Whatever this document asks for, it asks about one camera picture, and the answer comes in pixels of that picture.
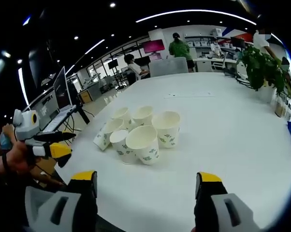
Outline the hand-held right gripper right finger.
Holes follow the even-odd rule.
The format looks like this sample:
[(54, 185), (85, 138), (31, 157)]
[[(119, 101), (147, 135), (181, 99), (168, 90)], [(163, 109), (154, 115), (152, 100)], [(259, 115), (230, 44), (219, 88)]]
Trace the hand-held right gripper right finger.
[(259, 232), (253, 211), (222, 180), (210, 173), (196, 174), (196, 232)]

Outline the person's left hand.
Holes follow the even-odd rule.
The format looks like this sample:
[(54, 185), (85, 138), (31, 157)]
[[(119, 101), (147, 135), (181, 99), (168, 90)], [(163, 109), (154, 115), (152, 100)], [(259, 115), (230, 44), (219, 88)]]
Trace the person's left hand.
[(3, 158), (4, 167), (10, 172), (25, 174), (30, 172), (41, 158), (28, 152), (24, 142), (17, 141), (12, 149)]

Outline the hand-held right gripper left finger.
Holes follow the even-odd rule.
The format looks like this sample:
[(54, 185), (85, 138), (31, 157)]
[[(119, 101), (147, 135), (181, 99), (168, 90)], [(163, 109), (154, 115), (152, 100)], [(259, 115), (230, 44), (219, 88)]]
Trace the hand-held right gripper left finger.
[(62, 191), (34, 187), (25, 190), (29, 232), (94, 232), (98, 215), (97, 172), (86, 171), (71, 177)]

